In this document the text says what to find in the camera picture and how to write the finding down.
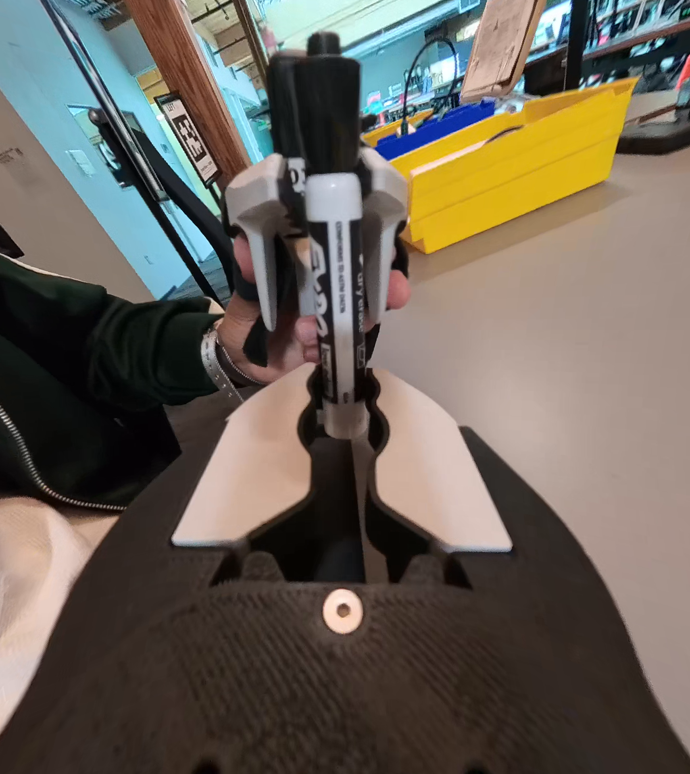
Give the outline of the grey desk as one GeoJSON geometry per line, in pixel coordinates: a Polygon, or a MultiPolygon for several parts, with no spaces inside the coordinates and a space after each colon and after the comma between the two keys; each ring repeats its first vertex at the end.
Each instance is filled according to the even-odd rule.
{"type": "Polygon", "coordinates": [[[430,256],[373,362],[473,428],[596,564],[690,751],[690,148],[430,256]]]}

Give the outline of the silver wristband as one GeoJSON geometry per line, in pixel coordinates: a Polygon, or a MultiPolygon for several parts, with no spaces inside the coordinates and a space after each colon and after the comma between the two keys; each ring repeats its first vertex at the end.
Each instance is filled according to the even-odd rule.
{"type": "Polygon", "coordinates": [[[221,352],[222,348],[217,336],[217,325],[214,324],[202,337],[200,346],[202,366],[206,375],[213,383],[216,392],[231,401],[234,406],[239,406],[243,404],[244,398],[240,394],[239,388],[230,378],[227,370],[225,370],[223,363],[219,360],[221,352]]]}

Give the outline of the brown cardboard piece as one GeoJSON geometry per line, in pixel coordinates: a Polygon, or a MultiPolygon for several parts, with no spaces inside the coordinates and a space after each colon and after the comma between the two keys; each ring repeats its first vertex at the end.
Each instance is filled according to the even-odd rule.
{"type": "Polygon", "coordinates": [[[519,82],[545,1],[488,1],[474,36],[459,101],[506,98],[519,82]]]}

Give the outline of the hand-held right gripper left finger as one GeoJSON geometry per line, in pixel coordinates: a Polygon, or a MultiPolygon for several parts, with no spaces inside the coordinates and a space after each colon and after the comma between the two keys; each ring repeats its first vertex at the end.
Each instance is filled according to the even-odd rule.
{"type": "Polygon", "coordinates": [[[303,364],[231,414],[173,532],[176,547],[237,544],[308,496],[312,463],[300,421],[313,373],[303,364]]]}

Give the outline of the wooden post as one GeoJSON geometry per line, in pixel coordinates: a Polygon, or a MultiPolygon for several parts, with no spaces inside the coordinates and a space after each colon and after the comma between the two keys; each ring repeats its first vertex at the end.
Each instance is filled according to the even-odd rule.
{"type": "Polygon", "coordinates": [[[250,158],[183,2],[126,1],[129,14],[171,92],[185,103],[225,188],[250,158]]]}

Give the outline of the white ribbed garment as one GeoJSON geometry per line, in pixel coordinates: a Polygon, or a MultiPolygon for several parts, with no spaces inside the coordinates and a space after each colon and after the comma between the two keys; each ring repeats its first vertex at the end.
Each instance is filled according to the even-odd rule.
{"type": "Polygon", "coordinates": [[[0,732],[39,667],[73,584],[117,519],[0,495],[0,732]]]}

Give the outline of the standing fiducial marker sign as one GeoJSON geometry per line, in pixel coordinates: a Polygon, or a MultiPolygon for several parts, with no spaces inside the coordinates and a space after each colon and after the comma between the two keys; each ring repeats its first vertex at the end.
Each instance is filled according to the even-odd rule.
{"type": "Polygon", "coordinates": [[[163,94],[156,96],[154,101],[203,186],[212,189],[221,175],[221,169],[180,94],[163,94]]]}

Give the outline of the person's left forearm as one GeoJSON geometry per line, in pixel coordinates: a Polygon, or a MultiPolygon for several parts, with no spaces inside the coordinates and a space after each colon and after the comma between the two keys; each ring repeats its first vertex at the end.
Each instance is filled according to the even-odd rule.
{"type": "Polygon", "coordinates": [[[215,393],[204,297],[136,304],[0,254],[0,335],[73,390],[139,412],[215,393]]]}

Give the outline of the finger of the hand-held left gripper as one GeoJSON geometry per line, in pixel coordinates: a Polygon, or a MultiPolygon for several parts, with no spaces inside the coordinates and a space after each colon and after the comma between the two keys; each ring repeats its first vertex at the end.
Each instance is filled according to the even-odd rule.
{"type": "Polygon", "coordinates": [[[287,213],[280,192],[285,168],[282,155],[272,154],[238,174],[225,191],[229,222],[249,244],[261,315],[269,332],[277,325],[275,237],[287,213]]]}
{"type": "Polygon", "coordinates": [[[408,217],[408,183],[377,150],[362,147],[357,176],[362,187],[363,271],[367,308],[382,314],[388,290],[395,242],[408,217]]]}

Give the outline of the blue plastic bin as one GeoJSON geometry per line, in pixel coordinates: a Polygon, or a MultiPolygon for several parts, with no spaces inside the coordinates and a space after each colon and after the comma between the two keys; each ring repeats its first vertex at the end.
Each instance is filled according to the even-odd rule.
{"type": "Polygon", "coordinates": [[[379,139],[376,150],[385,160],[395,160],[399,156],[489,119],[494,116],[495,110],[495,98],[484,98],[475,104],[462,104],[446,112],[441,118],[430,117],[415,132],[379,139]]]}

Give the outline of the person's left hand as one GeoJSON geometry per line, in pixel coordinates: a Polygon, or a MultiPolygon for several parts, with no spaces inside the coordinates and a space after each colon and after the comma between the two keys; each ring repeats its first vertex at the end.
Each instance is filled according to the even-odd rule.
{"type": "MultiPolygon", "coordinates": [[[[253,262],[247,238],[238,232],[233,243],[233,253],[240,274],[248,283],[255,280],[253,262]]],[[[388,289],[388,310],[405,307],[411,297],[411,287],[404,274],[393,269],[388,289]]],[[[238,379],[246,385],[256,382],[262,385],[277,381],[304,363],[320,363],[317,324],[314,316],[300,316],[291,311],[279,314],[277,327],[267,343],[267,366],[254,364],[245,354],[249,334],[261,319],[258,302],[244,299],[235,290],[218,329],[218,340],[230,361],[249,381],[238,379]]]]}

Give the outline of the black white dry erase marker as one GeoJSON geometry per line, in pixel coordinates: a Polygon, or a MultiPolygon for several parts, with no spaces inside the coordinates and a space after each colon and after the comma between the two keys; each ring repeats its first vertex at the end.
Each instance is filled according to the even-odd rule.
{"type": "Polygon", "coordinates": [[[322,425],[338,440],[355,439],[368,426],[359,73],[329,31],[313,33],[305,52],[273,55],[268,70],[273,150],[304,161],[322,425]]]}

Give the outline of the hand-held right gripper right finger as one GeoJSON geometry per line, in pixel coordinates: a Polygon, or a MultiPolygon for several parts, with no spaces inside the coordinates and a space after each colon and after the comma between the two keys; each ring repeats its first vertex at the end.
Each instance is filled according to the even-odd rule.
{"type": "Polygon", "coordinates": [[[376,408],[388,425],[377,451],[378,504],[445,552],[510,552],[513,542],[456,421],[438,403],[376,369],[376,408]]]}

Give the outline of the yellow plastic bin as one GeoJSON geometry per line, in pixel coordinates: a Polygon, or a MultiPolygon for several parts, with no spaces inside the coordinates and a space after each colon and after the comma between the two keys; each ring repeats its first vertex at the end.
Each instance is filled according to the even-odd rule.
{"type": "Polygon", "coordinates": [[[532,99],[399,155],[403,244],[427,255],[606,181],[637,82],[532,99]]]}

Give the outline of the small black box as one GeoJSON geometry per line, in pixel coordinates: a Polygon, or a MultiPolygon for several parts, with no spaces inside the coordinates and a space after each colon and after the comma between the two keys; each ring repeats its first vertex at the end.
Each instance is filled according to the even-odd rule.
{"type": "Polygon", "coordinates": [[[690,147],[690,119],[652,121],[626,126],[615,153],[664,156],[690,147]]]}

